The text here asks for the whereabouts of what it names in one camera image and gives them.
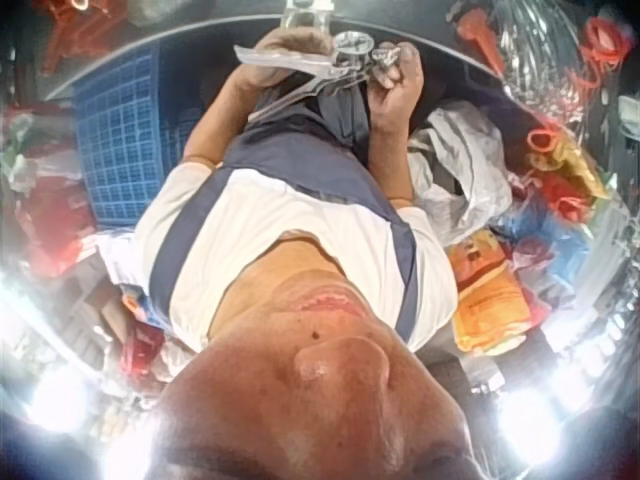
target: shirt sleeve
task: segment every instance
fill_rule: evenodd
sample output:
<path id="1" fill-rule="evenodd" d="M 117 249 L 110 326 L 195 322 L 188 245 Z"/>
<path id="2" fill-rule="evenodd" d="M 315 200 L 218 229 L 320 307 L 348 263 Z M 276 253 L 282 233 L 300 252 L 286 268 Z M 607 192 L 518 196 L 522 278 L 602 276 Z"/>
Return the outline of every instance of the shirt sleeve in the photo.
<path id="1" fill-rule="evenodd" d="M 409 348 L 415 352 L 451 319 L 458 307 L 458 289 L 449 259 L 426 213 L 418 207 L 406 207 L 398 214 L 416 239 L 418 318 L 409 340 Z"/>
<path id="2" fill-rule="evenodd" d="M 151 269 L 169 228 L 209 175 L 211 169 L 196 162 L 178 165 L 138 222 L 135 240 L 145 280 L 143 288 L 147 294 Z"/>

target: neck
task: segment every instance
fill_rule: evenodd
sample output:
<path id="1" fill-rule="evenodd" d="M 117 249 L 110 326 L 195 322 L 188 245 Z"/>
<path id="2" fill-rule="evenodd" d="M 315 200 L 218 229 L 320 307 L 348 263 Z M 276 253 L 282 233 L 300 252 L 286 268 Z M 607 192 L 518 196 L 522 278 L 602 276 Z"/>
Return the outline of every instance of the neck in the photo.
<path id="1" fill-rule="evenodd" d="M 234 319 L 266 302 L 282 282 L 310 270 L 344 276 L 340 266 L 327 255 L 313 236 L 283 235 L 269 250 L 247 265 L 229 285 L 211 322 L 209 340 Z"/>

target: orange bag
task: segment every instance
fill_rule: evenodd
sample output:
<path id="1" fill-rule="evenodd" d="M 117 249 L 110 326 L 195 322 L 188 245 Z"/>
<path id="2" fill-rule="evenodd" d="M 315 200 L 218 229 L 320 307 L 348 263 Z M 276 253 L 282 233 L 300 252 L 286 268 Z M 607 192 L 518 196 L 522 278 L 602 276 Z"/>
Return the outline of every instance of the orange bag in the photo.
<path id="1" fill-rule="evenodd" d="M 447 253 L 459 292 L 453 329 L 460 350 L 486 352 L 531 328 L 522 289 L 489 230 L 474 233 Z"/>

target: hand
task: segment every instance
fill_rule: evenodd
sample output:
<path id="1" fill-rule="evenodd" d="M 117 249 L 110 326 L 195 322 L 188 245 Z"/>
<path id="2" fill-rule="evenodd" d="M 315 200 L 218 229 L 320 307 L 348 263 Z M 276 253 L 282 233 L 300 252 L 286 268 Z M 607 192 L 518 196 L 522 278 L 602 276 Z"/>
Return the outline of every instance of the hand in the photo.
<path id="1" fill-rule="evenodd" d="M 333 40 L 329 35 L 311 27 L 278 28 L 260 40 L 255 49 L 330 55 Z M 291 73 L 292 70 L 284 68 L 241 65 L 234 75 L 240 86 L 262 90 L 279 84 Z"/>
<path id="2" fill-rule="evenodd" d="M 399 43 L 398 46 L 398 66 L 386 72 L 376 67 L 369 82 L 367 93 L 373 130 L 394 132 L 408 129 L 409 119 L 422 93 L 424 75 L 420 53 L 410 43 Z M 380 47 L 395 48 L 395 45 L 385 42 Z"/>

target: forearm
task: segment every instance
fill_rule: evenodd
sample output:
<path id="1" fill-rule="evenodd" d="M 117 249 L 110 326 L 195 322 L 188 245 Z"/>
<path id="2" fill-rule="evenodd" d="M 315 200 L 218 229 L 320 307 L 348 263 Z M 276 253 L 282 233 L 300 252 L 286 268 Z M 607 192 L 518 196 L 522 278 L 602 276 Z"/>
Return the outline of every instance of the forearm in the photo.
<path id="1" fill-rule="evenodd" d="M 204 160 L 212 166 L 221 163 L 227 147 L 247 124 L 258 95 L 258 90 L 242 85 L 235 70 L 191 132 L 184 159 Z"/>
<path id="2" fill-rule="evenodd" d="M 413 186 L 407 160 L 409 127 L 398 131 L 371 130 L 369 172 L 391 201 L 413 203 Z"/>

